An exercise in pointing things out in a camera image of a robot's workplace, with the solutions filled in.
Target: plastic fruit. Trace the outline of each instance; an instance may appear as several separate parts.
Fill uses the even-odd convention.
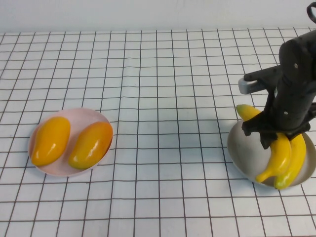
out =
[[[306,144],[303,135],[300,134],[291,140],[291,162],[285,173],[275,178],[274,187],[276,189],[285,189],[289,187],[300,173],[305,161]]]
[[[95,122],[78,136],[68,164],[76,169],[88,169],[101,160],[111,145],[113,129],[107,122]]]
[[[277,133],[277,140],[270,145],[271,157],[266,169],[256,176],[256,181],[262,183],[271,176],[283,174],[289,167],[291,161],[291,145],[288,138]]]
[[[236,109],[244,121],[247,121],[260,113],[258,109],[250,105],[237,105]],[[271,156],[267,167],[255,178],[259,183],[262,183],[269,177],[283,174],[290,164],[291,144],[284,134],[277,133],[277,140],[271,143],[270,149]]]
[[[64,153],[71,125],[67,118],[52,117],[37,131],[31,162],[36,166],[48,165]]]

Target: yellow mango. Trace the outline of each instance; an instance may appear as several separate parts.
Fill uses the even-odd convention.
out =
[[[67,118],[52,117],[37,131],[32,164],[48,165],[56,161],[64,153],[70,136],[71,125]]]
[[[68,164],[76,169],[88,169],[99,162],[111,145],[113,129],[107,122],[95,122],[78,136]]]

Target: pink plate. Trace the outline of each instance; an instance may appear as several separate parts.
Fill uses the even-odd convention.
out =
[[[67,148],[66,148],[65,152],[63,153],[63,155],[55,162],[48,164],[48,165],[36,166],[36,167],[40,171],[42,171],[46,174],[49,174],[49,175],[53,175],[53,176],[74,176],[74,175],[81,174],[85,171],[88,171],[88,170],[94,168],[95,166],[97,166],[98,163],[96,163],[91,168],[82,170],[82,169],[72,168],[70,165],[68,165],[68,156],[70,155],[72,149],[74,148],[74,146],[76,144],[77,137],[79,136],[81,131],[84,130],[87,126],[89,126],[90,124],[92,124],[94,122],[103,121],[103,122],[110,123],[101,113],[99,113],[95,110],[86,109],[86,108],[75,108],[75,109],[69,109],[69,110],[61,110],[61,111],[56,112],[55,114],[49,116],[44,121],[40,122],[39,125],[33,131],[32,135],[30,136],[30,139],[29,139],[29,156],[31,157],[32,152],[33,152],[37,130],[40,128],[40,126],[43,125],[43,123],[45,121],[47,121],[51,117],[56,117],[56,116],[63,116],[65,118],[67,118],[71,123],[71,131],[70,131],[70,137],[69,137],[69,142],[68,142]]]

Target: white wall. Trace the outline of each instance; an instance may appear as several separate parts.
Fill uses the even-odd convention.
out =
[[[301,27],[312,0],[1,0],[0,32]]]

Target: gray bowl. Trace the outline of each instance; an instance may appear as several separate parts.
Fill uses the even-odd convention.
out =
[[[236,168],[250,181],[258,183],[255,181],[255,177],[265,170],[271,150],[270,148],[266,150],[262,148],[258,132],[253,132],[250,136],[246,137],[241,128],[242,122],[242,120],[237,122],[228,135],[228,151]],[[303,137],[307,149],[305,162],[299,175],[290,187],[300,185],[308,180],[316,169],[315,146],[306,133],[303,133]],[[273,183],[274,177],[271,177],[260,184],[274,188]]]

